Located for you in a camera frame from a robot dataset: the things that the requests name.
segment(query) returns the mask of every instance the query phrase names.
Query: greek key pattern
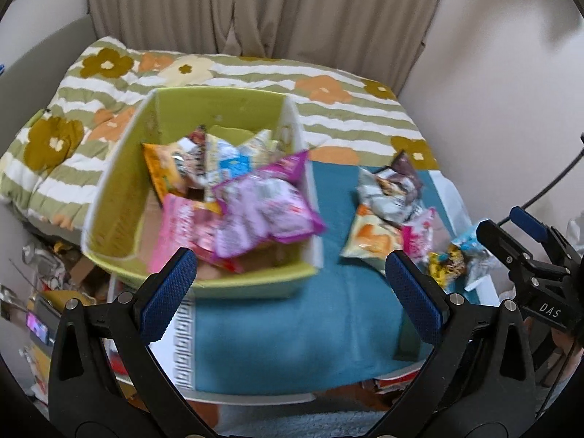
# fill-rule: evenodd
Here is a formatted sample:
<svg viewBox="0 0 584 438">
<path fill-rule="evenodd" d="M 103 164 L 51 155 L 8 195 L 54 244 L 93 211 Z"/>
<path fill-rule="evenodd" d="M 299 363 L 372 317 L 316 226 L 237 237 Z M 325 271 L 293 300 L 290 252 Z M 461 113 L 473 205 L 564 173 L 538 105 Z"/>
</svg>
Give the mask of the greek key pattern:
<svg viewBox="0 0 584 438">
<path fill-rule="evenodd" d="M 193 301 L 184 300 L 174 315 L 174 367 L 172 378 L 174 384 L 183 389 L 193 390 L 195 373 L 195 322 L 193 318 Z"/>
</svg>

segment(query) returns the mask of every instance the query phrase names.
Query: bedspread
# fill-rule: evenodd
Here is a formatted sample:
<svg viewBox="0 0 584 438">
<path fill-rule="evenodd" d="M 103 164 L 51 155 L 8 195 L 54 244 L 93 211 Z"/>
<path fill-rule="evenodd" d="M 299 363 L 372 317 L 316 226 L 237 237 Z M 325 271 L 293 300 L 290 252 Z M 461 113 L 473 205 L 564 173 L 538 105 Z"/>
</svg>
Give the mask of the bedspread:
<svg viewBox="0 0 584 438">
<path fill-rule="evenodd" d="M 0 159 L 0 199 L 42 232 L 78 244 L 97 182 L 135 109 L 153 88 L 187 85 L 289 95 L 314 161 L 383 166 L 405 149 L 417 169 L 437 169 L 415 124 L 379 82 L 296 61 L 134 51 L 105 37 L 81 54 Z"/>
</svg>

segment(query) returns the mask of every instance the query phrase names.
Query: blue label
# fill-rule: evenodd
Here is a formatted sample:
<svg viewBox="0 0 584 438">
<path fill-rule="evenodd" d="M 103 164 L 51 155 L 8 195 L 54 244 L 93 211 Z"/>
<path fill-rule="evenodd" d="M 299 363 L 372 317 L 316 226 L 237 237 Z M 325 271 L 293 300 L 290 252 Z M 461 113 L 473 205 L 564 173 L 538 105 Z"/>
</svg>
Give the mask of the blue label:
<svg viewBox="0 0 584 438">
<path fill-rule="evenodd" d="M 251 171 L 249 156 L 239 155 L 236 158 L 230 158 L 219 162 L 221 171 L 221 181 L 243 176 Z"/>
</svg>

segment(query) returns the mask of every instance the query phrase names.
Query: phone screen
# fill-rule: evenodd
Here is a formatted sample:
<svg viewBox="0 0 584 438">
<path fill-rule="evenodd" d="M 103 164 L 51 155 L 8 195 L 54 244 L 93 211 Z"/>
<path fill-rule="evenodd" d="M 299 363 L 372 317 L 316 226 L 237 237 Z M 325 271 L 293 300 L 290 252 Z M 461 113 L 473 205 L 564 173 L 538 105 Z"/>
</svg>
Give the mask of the phone screen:
<svg viewBox="0 0 584 438">
<path fill-rule="evenodd" d="M 30 311 L 26 314 L 26 326 L 30 329 L 34 335 L 39 338 L 43 343 L 49 343 L 49 329 L 41 323 L 40 319 L 37 318 Z"/>
</svg>

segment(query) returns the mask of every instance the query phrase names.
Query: blue gripper pad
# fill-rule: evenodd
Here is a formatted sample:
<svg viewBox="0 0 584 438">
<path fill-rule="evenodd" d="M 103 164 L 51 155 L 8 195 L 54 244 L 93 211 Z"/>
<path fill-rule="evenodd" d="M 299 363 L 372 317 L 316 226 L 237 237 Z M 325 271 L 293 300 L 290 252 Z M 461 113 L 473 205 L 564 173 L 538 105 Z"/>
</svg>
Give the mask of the blue gripper pad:
<svg viewBox="0 0 584 438">
<path fill-rule="evenodd" d="M 450 312 L 440 285 L 422 274 L 403 250 L 387 256 L 385 278 L 422 340 L 437 346 Z"/>
<path fill-rule="evenodd" d="M 509 213 L 509 218 L 517 227 L 536 242 L 547 242 L 547 227 L 535 219 L 529 212 L 515 206 Z"/>
<path fill-rule="evenodd" d="M 162 339 L 196 276 L 197 257 L 183 247 L 176 251 L 160 273 L 150 275 L 139 288 L 134 307 L 144 344 Z"/>
</svg>

